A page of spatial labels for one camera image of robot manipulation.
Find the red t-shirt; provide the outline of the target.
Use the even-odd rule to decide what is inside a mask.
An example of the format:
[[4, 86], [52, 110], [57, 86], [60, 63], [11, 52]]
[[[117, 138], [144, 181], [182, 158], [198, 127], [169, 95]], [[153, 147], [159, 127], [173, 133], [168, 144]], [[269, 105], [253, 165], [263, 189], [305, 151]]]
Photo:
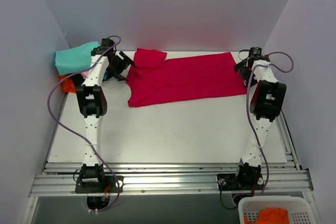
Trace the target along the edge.
[[229, 52], [169, 59], [162, 51], [138, 49], [133, 61], [126, 80], [132, 108], [247, 93]]

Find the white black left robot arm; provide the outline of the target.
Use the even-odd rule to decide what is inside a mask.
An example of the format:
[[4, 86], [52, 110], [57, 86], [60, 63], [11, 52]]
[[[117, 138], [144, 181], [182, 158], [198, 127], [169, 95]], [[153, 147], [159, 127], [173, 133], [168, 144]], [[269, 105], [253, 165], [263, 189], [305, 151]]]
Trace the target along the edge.
[[91, 67], [82, 85], [76, 87], [79, 110], [84, 117], [86, 139], [85, 157], [79, 178], [94, 192], [105, 188], [103, 162], [100, 154], [100, 135], [103, 116], [107, 113], [107, 100], [102, 90], [104, 76], [125, 81], [122, 75], [128, 66], [134, 65], [125, 53], [116, 54], [112, 46], [98, 46], [91, 52]]

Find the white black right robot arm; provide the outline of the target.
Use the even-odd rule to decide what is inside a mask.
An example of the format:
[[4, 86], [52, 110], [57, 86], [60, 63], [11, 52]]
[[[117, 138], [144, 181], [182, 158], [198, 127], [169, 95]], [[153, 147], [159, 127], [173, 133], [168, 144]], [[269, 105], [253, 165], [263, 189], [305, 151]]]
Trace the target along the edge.
[[240, 63], [240, 72], [247, 84], [246, 112], [251, 135], [237, 172], [233, 175], [236, 187], [263, 185], [262, 161], [266, 161], [263, 147], [273, 121], [279, 116], [287, 86], [275, 77], [269, 60], [255, 60], [251, 67]]

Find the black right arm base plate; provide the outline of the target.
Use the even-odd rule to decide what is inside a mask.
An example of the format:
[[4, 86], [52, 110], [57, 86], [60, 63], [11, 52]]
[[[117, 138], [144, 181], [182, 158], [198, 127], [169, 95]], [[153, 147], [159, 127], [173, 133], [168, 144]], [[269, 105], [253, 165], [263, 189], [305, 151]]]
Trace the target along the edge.
[[223, 174], [219, 173], [216, 175], [217, 187], [219, 191], [236, 191], [236, 190], [262, 190], [264, 187], [264, 181], [260, 179], [256, 184], [246, 184], [238, 182], [235, 179], [235, 174]]

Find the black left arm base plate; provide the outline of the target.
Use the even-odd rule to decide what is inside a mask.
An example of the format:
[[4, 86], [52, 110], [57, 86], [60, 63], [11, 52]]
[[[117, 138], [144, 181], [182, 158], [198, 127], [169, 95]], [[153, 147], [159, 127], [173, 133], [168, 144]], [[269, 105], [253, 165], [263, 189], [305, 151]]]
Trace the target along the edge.
[[76, 194], [97, 194], [97, 193], [118, 193], [123, 191], [123, 176], [105, 176], [103, 181], [97, 178], [77, 177], [75, 193]]

